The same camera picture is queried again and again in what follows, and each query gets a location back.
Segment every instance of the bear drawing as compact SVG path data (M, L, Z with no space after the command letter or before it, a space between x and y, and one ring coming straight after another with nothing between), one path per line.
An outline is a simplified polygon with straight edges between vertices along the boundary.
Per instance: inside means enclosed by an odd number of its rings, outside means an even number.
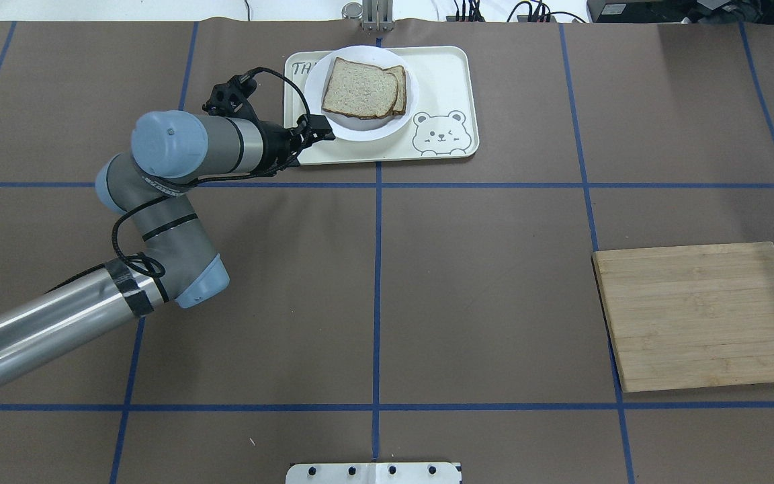
M471 140L464 128L465 116L462 111L449 111L447 116L430 116L428 113L414 114L417 132L414 134L414 148L425 155L467 153Z

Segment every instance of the round plate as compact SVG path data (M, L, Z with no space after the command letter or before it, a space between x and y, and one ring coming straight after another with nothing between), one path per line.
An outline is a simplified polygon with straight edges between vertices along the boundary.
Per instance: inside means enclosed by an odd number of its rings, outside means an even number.
M393 67L402 65L405 68L405 114L402 116L387 116L380 120L362 120L342 114L324 113L322 100L328 88L328 79L333 71L334 59L341 57L347 61L377 65L378 67ZM306 79L304 96L310 104L313 114L324 114L331 123L331 128L337 138L349 141L380 140L384 136L394 134L411 119L417 109L420 96L420 85L411 73L408 63L387 49L375 46L350 46L331 52L313 65L310 76Z

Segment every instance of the table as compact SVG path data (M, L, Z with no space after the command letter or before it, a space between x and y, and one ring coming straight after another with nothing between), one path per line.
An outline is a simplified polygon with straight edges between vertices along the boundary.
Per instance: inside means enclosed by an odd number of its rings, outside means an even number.
M774 384L624 395L591 264L774 242L774 28L460 27L401 21L382 45L468 53L475 156L194 191L230 287L3 388L0 481L282 482L374 457L466 482L774 481ZM142 113L375 41L344 21L1 22L0 312L111 258L92 181ZM279 120L281 98L262 79L255 108Z

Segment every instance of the slice of bread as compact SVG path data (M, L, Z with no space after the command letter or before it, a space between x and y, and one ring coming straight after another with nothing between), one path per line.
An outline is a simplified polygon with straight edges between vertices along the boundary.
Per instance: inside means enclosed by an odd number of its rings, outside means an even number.
M322 101L322 110L362 120L381 119L393 116L398 94L396 75L377 65L360 64L337 57Z
M396 104L393 106L393 116L401 116L405 114L405 103L408 102L408 94L405 91L405 68L402 65L394 65L384 70L396 76L396 82L399 83L399 90L396 92Z

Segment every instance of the silver metal tube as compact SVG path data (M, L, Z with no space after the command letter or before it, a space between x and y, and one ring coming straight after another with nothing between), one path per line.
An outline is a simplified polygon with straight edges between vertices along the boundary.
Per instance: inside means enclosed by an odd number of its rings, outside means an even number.
M163 303L153 279L132 276L151 306ZM133 319L104 269L0 315L0 386Z

